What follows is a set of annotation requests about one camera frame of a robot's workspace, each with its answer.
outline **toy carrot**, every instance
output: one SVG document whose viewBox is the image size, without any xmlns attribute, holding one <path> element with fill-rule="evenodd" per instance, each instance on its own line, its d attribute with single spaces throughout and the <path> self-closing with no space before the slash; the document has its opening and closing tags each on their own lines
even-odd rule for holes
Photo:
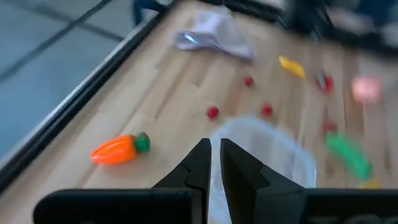
<svg viewBox="0 0 398 224">
<path fill-rule="evenodd" d="M 91 160 L 99 164 L 116 164 L 136 157 L 137 152 L 147 152 L 150 140 L 146 133 L 137 137 L 123 135 L 100 145 L 91 153 Z"/>
<path fill-rule="evenodd" d="M 305 78 L 304 68 L 298 62 L 295 62 L 284 56 L 279 56 L 279 62 L 284 69 L 296 74 L 301 78 Z"/>
<path fill-rule="evenodd" d="M 337 156 L 342 158 L 351 172 L 354 172 L 360 180 L 370 178 L 372 165 L 365 153 L 342 133 L 328 132 L 326 134 L 326 146 Z"/>
</svg>

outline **crumpled plastic bag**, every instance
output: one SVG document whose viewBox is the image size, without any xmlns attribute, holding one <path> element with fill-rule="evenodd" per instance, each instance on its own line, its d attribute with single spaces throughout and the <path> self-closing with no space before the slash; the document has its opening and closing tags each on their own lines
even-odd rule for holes
<svg viewBox="0 0 398 224">
<path fill-rule="evenodd" d="M 240 32 L 229 9 L 197 11 L 194 26 L 178 32 L 174 45 L 182 50 L 213 48 L 246 60 L 255 58 L 249 39 Z"/>
<path fill-rule="evenodd" d="M 306 188 L 317 184 L 317 165 L 311 153 L 283 130 L 244 115 L 227 121 L 211 136 L 211 178 L 208 223 L 231 223 L 221 179 L 220 142 L 228 138 L 286 178 Z"/>
</svg>

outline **gray floor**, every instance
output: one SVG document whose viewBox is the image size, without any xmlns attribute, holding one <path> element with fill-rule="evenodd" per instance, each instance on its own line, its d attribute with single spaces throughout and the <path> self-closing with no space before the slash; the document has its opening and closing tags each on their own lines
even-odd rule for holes
<svg viewBox="0 0 398 224">
<path fill-rule="evenodd" d="M 130 1 L 114 0 L 31 57 L 32 51 L 99 2 L 0 0 L 0 158 L 27 136 L 132 29 Z M 60 16 L 38 13 L 43 9 Z M 9 72 L 26 57 L 29 60 Z"/>
</svg>

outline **transparent container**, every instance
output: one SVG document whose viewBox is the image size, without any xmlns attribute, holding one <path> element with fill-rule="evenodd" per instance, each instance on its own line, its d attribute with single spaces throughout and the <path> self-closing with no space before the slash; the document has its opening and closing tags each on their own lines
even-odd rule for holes
<svg viewBox="0 0 398 224">
<path fill-rule="evenodd" d="M 220 141 L 228 138 L 278 173 L 306 188 L 316 187 L 317 167 L 311 153 L 273 125 L 255 116 L 227 121 L 211 136 L 209 223 L 231 223 L 221 180 Z"/>
</svg>

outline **wooden tabletop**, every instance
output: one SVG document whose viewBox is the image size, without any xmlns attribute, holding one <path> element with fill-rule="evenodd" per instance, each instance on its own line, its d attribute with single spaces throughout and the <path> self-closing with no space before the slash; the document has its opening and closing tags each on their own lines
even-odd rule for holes
<svg viewBox="0 0 398 224">
<path fill-rule="evenodd" d="M 152 187 L 201 139 L 231 117 L 256 114 L 268 102 L 269 120 L 312 152 L 318 187 L 357 187 L 338 159 L 328 153 L 322 122 L 330 119 L 370 157 L 383 188 L 398 187 L 398 64 L 338 43 L 315 44 L 262 21 L 234 14 L 258 54 L 253 63 L 214 50 L 182 51 L 172 46 L 178 30 L 190 27 L 197 9 L 210 6 L 185 1 L 175 8 L 128 58 L 78 116 L 0 198 L 0 223 L 31 223 L 35 204 L 50 192 L 67 188 Z M 286 72 L 284 55 L 303 64 L 308 75 L 321 70 L 335 82 L 328 96 L 310 78 Z M 359 73 L 379 75 L 383 99 L 362 106 L 351 96 L 351 79 Z M 245 76 L 256 85 L 243 85 Z M 210 121 L 206 109 L 216 105 L 220 117 Z M 152 149 L 115 166 L 90 161 L 90 152 L 121 134 L 145 131 Z"/>
</svg>

